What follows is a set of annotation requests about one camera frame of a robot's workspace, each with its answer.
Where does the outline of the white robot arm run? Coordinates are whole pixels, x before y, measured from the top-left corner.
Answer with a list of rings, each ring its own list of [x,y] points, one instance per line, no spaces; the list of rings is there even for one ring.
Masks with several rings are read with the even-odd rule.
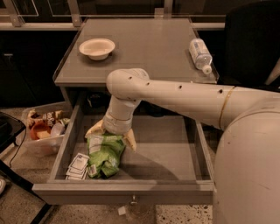
[[[141,68],[106,80],[111,100],[89,134],[125,135],[140,102],[222,130],[214,163],[215,224],[280,224],[280,94],[245,87],[153,80]]]

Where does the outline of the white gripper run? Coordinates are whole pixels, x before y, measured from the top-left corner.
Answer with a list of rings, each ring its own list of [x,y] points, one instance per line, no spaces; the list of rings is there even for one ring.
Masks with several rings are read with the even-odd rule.
[[[132,127],[132,115],[124,120],[120,118],[114,118],[111,114],[106,113],[102,120],[92,126],[85,138],[89,138],[92,134],[102,135],[105,130],[114,135],[123,135],[124,142],[133,150],[137,150],[137,143],[134,136]]]

